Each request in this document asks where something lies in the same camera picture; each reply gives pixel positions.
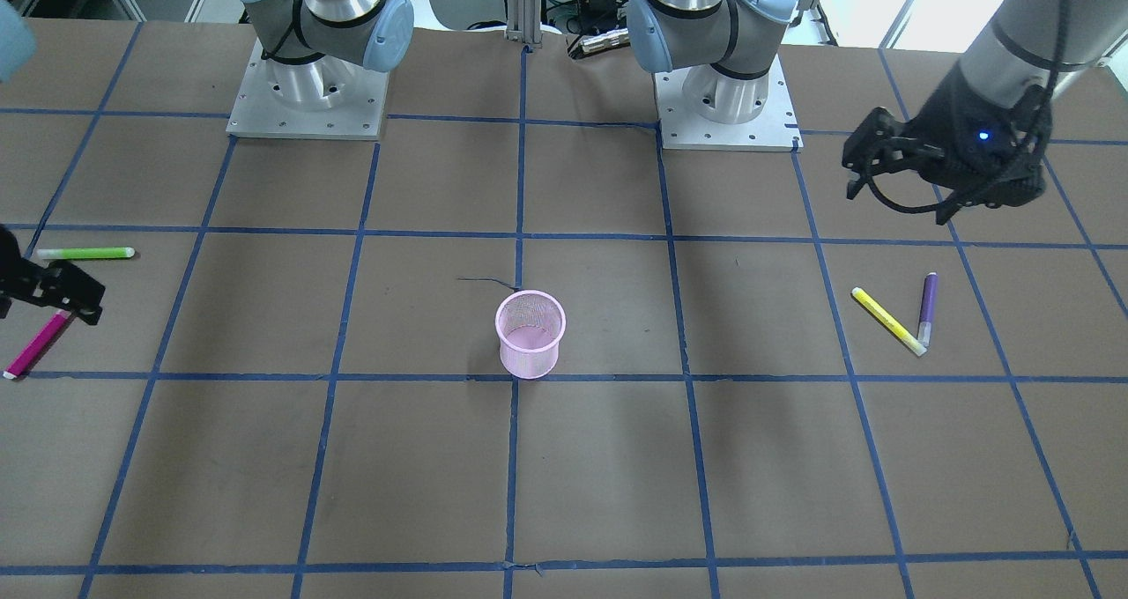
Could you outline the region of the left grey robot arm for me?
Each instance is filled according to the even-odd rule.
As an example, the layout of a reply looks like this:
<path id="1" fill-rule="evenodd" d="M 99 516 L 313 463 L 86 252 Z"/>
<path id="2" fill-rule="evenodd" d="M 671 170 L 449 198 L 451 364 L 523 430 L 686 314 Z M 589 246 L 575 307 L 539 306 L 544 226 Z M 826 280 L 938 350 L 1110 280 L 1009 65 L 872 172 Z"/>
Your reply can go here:
<path id="1" fill-rule="evenodd" d="M 717 124 L 761 112 L 797 0 L 628 0 L 626 29 L 649 73 L 688 70 L 693 111 Z M 1125 0 L 1003 0 L 915 117 L 871 111 L 841 147 L 847 197 L 895 212 L 1019 208 L 1046 190 L 1054 100 L 1125 37 Z"/>

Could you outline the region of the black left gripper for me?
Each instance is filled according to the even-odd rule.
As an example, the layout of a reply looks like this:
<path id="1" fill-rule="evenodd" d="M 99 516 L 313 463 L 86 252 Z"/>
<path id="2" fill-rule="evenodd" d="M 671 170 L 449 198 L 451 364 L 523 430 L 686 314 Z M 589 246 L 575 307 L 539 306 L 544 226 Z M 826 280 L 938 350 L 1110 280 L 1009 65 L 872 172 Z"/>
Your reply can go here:
<path id="1" fill-rule="evenodd" d="M 931 184 L 951 190 L 959 204 L 1026 205 L 1046 190 L 1043 157 L 1052 125 L 1043 85 L 1022 86 L 1017 102 L 1003 107 L 976 93 L 955 64 L 909 122 L 875 107 L 847 136 L 841 166 L 855 176 L 846 197 L 870 190 L 879 201 L 892 201 L 879 190 L 876 177 L 917 166 L 892 142 L 906 136 L 934 150 L 918 171 Z"/>

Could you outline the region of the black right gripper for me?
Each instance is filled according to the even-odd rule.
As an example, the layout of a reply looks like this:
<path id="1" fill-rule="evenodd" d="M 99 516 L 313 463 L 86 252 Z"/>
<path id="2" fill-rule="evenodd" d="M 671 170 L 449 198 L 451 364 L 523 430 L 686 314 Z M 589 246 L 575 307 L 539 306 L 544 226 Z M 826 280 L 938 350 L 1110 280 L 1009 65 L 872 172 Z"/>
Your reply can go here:
<path id="1" fill-rule="evenodd" d="M 49 263 L 41 270 L 36 292 L 33 282 L 30 262 L 23 257 L 15 234 L 1 226 L 1 318 L 8 317 L 15 301 L 21 301 L 56 307 L 90 326 L 100 323 L 105 287 L 73 262 Z"/>

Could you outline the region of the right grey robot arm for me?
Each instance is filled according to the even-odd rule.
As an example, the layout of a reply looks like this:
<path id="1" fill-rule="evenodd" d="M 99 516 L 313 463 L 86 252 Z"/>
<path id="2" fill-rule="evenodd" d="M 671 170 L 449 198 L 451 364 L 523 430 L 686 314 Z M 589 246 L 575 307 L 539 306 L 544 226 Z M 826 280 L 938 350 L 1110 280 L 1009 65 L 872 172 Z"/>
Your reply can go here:
<path id="1" fill-rule="evenodd" d="M 279 97 L 287 106 L 328 105 L 331 81 L 321 96 L 299 89 L 303 72 L 355 68 L 387 73 L 399 65 L 412 39 L 409 0 L 239 0 L 259 41 L 259 60 L 282 77 Z M 14 302 L 55 307 L 80 321 L 100 321 L 105 287 L 61 257 L 49 264 L 25 258 L 15 234 L 3 229 L 3 311 Z"/>

